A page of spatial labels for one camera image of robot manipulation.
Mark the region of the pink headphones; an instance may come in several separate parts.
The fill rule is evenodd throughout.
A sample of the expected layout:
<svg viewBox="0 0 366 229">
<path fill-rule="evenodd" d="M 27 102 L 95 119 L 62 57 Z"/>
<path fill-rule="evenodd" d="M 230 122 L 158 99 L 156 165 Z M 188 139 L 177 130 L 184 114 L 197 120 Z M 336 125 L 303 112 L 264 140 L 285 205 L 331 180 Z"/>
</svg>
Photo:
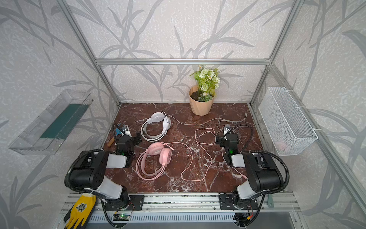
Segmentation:
<svg viewBox="0 0 366 229">
<path fill-rule="evenodd" d="M 138 157 L 136 162 L 136 173 L 139 178 L 152 181 L 158 179 L 163 175 L 165 169 L 172 159 L 173 148 L 167 143 L 156 142 L 151 145 Z M 147 173 L 146 171 L 146 161 L 147 159 L 155 159 L 160 167 L 153 173 Z"/>
</svg>

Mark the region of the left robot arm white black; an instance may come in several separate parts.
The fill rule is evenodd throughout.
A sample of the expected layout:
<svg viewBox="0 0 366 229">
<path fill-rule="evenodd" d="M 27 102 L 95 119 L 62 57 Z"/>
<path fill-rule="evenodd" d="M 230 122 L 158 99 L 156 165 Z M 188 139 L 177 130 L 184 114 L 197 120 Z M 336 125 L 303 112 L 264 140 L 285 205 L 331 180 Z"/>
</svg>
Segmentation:
<svg viewBox="0 0 366 229">
<path fill-rule="evenodd" d="M 135 137 L 122 135 L 117 140 L 116 152 L 102 149 L 82 151 L 71 164 L 64 183 L 75 192 L 91 194 L 102 200 L 130 201 L 126 187 L 105 176 L 106 169 L 129 168 L 135 157 L 134 147 L 142 142 L 141 134 Z"/>
</svg>

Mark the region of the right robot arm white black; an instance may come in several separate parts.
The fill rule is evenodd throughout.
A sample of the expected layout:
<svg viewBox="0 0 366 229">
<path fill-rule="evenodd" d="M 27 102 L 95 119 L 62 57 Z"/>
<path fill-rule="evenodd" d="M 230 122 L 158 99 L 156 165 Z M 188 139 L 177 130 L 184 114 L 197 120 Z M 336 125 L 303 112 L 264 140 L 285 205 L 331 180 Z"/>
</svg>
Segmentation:
<svg viewBox="0 0 366 229">
<path fill-rule="evenodd" d="M 265 150 L 240 152 L 237 134 L 216 136 L 216 144 L 225 150 L 224 161 L 233 168 L 246 169 L 246 182 L 233 192 L 236 202 L 256 199 L 259 196 L 283 191 L 290 180 L 285 162 L 277 155 Z"/>
</svg>

